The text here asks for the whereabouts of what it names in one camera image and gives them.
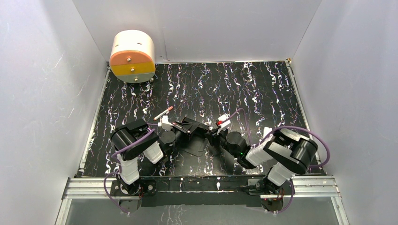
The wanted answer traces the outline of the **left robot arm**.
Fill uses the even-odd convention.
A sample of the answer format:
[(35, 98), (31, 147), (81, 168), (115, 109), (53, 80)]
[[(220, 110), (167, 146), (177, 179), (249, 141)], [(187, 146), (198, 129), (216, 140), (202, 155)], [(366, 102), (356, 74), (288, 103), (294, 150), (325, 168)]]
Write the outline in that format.
[(199, 124), (194, 121), (170, 122), (162, 116), (157, 126), (163, 129), (158, 135), (144, 120), (121, 126), (111, 135), (116, 150), (112, 155), (119, 164), (116, 173), (118, 189), (123, 194), (137, 195), (145, 187), (140, 181), (138, 157), (144, 155), (152, 164), (168, 160), (177, 146), (190, 140)]

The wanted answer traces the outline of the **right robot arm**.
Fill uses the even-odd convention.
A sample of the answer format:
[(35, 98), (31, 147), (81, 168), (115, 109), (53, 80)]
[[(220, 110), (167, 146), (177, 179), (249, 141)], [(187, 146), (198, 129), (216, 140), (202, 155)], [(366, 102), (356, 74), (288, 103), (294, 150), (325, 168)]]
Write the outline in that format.
[(212, 129), (205, 134), (213, 147), (221, 147), (245, 169), (254, 169), (276, 160), (262, 180), (248, 181), (241, 189), (251, 195), (277, 194), (283, 184), (295, 175), (304, 175), (315, 157), (318, 145), (312, 139), (287, 127), (272, 130), (258, 145), (250, 146), (239, 132)]

